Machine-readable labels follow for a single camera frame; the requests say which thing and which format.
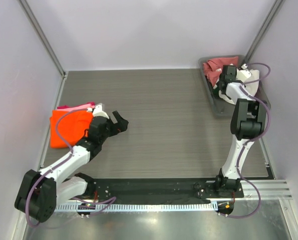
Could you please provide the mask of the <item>white green raglan t shirt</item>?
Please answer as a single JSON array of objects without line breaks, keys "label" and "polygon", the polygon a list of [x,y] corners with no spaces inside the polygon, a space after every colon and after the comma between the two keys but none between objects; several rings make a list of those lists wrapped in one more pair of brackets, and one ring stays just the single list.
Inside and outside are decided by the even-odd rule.
[{"label": "white green raglan t shirt", "polygon": [[[259,80],[259,75],[260,75],[259,70],[257,70],[257,69],[249,69],[249,70],[254,75],[255,80]],[[252,96],[255,96],[255,94],[258,91],[259,82],[258,81],[253,82],[253,83],[251,83],[251,82],[245,82],[245,85],[246,85],[246,90]],[[213,94],[214,94],[215,97],[219,97],[219,98],[223,99],[224,101],[226,101],[227,103],[232,104],[232,105],[235,105],[235,103],[233,102],[233,100],[229,99],[229,97],[227,97],[226,95],[224,95],[224,94],[221,93],[221,91],[219,90],[219,88],[218,88],[217,85],[215,85],[213,87]]]}]

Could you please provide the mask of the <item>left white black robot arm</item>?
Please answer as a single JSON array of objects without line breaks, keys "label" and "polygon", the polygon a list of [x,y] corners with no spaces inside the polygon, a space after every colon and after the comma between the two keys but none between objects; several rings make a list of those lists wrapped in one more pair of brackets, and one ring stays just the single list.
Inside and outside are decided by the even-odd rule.
[{"label": "left white black robot arm", "polygon": [[68,145],[69,152],[48,167],[25,173],[15,200],[15,208],[25,214],[31,227],[46,222],[55,208],[76,196],[91,199],[95,187],[86,175],[69,177],[79,167],[93,160],[102,150],[109,137],[125,132],[129,122],[117,112],[113,112],[116,122],[102,109],[94,108],[91,122],[83,130],[81,138],[74,145]]}]

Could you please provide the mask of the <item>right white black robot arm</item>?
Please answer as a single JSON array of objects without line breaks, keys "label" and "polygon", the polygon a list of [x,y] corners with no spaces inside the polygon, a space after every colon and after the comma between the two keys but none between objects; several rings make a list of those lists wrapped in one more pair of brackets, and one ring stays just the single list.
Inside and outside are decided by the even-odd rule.
[{"label": "right white black robot arm", "polygon": [[238,69],[234,65],[224,65],[217,83],[222,94],[235,104],[230,122],[232,144],[225,164],[214,183],[214,191],[220,198],[239,191],[241,170],[246,156],[254,142],[262,137],[268,108],[246,88],[246,82],[237,78]]}]

